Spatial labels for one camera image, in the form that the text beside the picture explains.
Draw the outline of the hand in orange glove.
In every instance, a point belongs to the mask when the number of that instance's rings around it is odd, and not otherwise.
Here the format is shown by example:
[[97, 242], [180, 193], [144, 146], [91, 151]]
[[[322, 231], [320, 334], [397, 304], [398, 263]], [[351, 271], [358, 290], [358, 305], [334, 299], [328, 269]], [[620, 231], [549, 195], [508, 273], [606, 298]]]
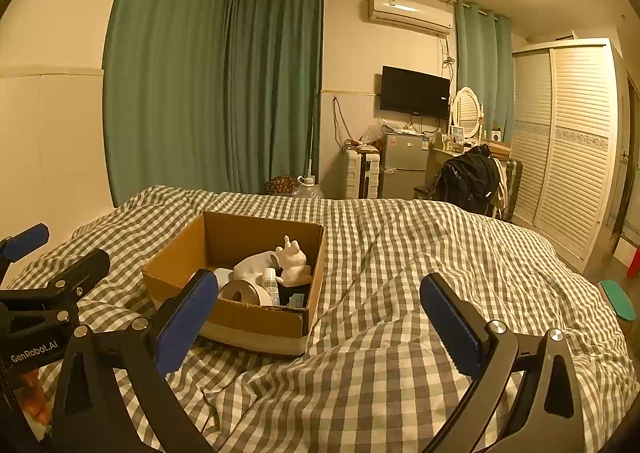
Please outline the hand in orange glove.
[[51, 421], [51, 411], [44, 394], [38, 369], [21, 376], [23, 383], [20, 399], [21, 408], [35, 421], [48, 425]]

